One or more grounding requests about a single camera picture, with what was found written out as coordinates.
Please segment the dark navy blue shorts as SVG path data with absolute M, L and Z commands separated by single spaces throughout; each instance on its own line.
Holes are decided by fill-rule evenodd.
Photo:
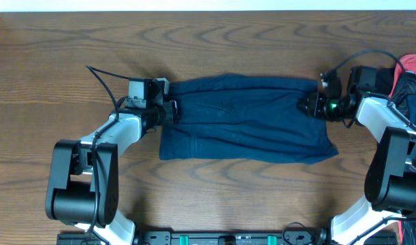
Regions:
M 179 119 L 161 130 L 159 158 L 314 164 L 338 154 L 326 123 L 297 104 L 317 90 L 302 78 L 222 75 L 170 85 Z

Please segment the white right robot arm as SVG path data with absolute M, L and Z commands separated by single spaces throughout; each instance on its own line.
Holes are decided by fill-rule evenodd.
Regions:
M 311 93 L 298 109 L 307 116 L 364 126 L 377 141 L 366 174 L 364 195 L 336 215 L 313 244 L 363 244 L 396 222 L 416 221 L 416 126 L 385 95 L 365 92 L 343 98 Z

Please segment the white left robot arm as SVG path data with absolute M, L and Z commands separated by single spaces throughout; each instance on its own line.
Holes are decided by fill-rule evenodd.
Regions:
M 120 101 L 108 120 L 79 140 L 54 145 L 46 192 L 48 218 L 80 229 L 57 244 L 143 244 L 137 225 L 118 208 L 118 160 L 147 131 L 178 121 L 175 101 L 136 105 Z

